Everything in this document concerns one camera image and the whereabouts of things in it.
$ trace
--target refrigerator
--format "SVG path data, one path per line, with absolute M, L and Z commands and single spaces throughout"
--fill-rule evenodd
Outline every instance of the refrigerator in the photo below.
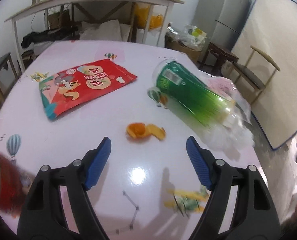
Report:
M 209 41 L 231 50 L 247 20 L 252 0 L 199 0 L 192 25 L 207 33 L 207 43 L 199 58 L 202 61 Z M 206 64 L 213 65 L 209 56 Z

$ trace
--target red plastic bag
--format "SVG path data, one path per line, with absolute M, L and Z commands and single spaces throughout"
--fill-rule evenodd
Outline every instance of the red plastic bag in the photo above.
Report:
M 64 70 L 39 83 L 42 103 L 49 119 L 81 103 L 115 91 L 137 76 L 109 59 Z

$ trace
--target beige board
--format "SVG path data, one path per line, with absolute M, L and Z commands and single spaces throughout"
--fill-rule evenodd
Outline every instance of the beige board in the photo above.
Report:
M 281 69 L 252 105 L 272 148 L 278 148 L 297 132 L 297 4 L 292 0 L 256 0 L 232 50 L 240 64 L 246 63 L 251 45 L 270 55 Z M 248 68 L 264 84 L 274 70 L 257 53 Z M 229 76 L 233 81 L 236 77 L 236 71 Z M 236 86 L 251 102 L 253 88 L 243 78 Z

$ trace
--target barcode label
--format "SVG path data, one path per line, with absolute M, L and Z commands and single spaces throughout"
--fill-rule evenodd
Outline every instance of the barcode label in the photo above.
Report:
M 177 86 L 182 82 L 182 79 L 168 68 L 164 70 L 162 76 L 167 78 L 169 81 L 173 82 Z

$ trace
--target blue rubber tip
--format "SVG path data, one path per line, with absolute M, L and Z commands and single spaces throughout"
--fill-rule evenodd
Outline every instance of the blue rubber tip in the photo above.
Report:
M 199 148 L 194 143 L 194 139 L 192 137 L 188 138 L 186 141 L 186 151 L 201 184 L 208 190 L 211 190 L 212 182 L 210 180 L 210 169 L 201 156 Z
M 106 140 L 103 141 L 103 143 L 101 143 L 99 148 L 97 149 L 97 154 L 92 161 L 89 169 L 87 170 L 87 177 L 84 183 L 87 190 L 90 190 L 91 187 L 97 184 L 111 153 L 111 146 L 111 140 L 109 138 L 106 138 Z

